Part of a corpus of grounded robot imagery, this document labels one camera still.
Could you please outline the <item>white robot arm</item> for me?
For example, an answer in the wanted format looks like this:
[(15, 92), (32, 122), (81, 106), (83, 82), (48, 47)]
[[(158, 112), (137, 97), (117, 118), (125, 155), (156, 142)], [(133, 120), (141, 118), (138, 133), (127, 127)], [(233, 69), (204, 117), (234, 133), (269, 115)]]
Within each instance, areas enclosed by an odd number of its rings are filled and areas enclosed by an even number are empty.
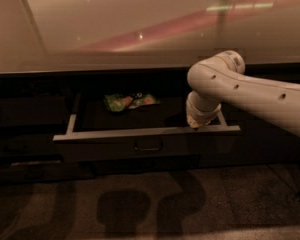
[(223, 102), (300, 137), (300, 84), (248, 77), (241, 55), (228, 50), (194, 64), (186, 101), (192, 128), (208, 125)]

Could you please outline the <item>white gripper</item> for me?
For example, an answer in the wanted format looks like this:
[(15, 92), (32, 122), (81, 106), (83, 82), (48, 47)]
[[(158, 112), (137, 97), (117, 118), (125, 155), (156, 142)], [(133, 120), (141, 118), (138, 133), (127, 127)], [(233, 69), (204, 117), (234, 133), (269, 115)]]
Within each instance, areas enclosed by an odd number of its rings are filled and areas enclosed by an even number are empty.
[(192, 91), (186, 100), (187, 123), (193, 129), (207, 126), (213, 121), (221, 110), (219, 101), (202, 97)]

